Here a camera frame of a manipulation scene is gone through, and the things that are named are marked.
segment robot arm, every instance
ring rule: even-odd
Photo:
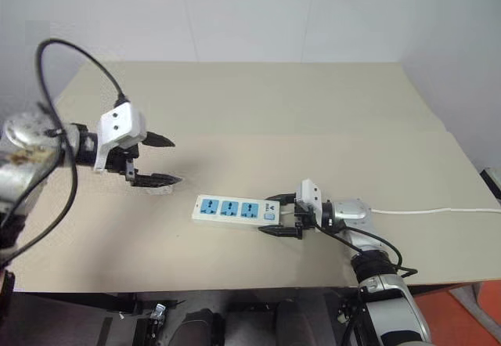
[[[130,102],[101,116],[98,133],[89,132],[83,124],[65,125],[65,130],[78,165],[124,175],[131,186],[171,186],[181,180],[172,175],[139,175],[134,168],[134,159],[139,157],[139,142],[150,146],[174,144],[163,136],[147,132],[144,117]],[[0,257],[15,246],[43,184],[5,219],[13,204],[52,166],[64,164],[64,150],[60,150],[49,117],[43,113],[24,113],[5,122],[0,139]]]
[[[306,179],[296,193],[270,197],[281,205],[294,204],[294,227],[264,226],[274,236],[302,239],[303,230],[317,229],[341,238],[350,250],[351,266],[357,277],[358,293],[346,305],[349,318],[345,339],[348,344],[380,346],[430,344],[431,333],[403,278],[397,274],[378,237],[369,207],[360,200],[322,202],[320,188]]]

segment table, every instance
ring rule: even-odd
[[[151,196],[123,177],[79,168],[67,218],[12,266],[25,291],[74,293],[356,284],[348,252],[313,230],[303,240],[195,225],[200,193],[263,198],[303,178],[325,198],[374,208],[498,207],[456,140],[397,63],[108,63],[148,129],[175,148],[141,146],[140,172],[184,178]],[[65,121],[95,130],[114,92],[90,65],[63,92]],[[57,215],[70,188],[59,169],[20,243]],[[499,214],[373,216],[411,284],[501,277]]]

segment blue electrical outlet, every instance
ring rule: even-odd
[[[219,200],[205,199],[202,201],[200,213],[215,214],[218,209]]]
[[[258,217],[259,205],[254,203],[243,203],[242,204],[242,217],[245,218],[257,218]]]
[[[238,203],[236,201],[223,201],[221,206],[222,215],[236,215]]]

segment power strip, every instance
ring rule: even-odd
[[[243,199],[199,195],[192,213],[196,222],[215,225],[264,226],[278,225],[280,203],[278,201]]]

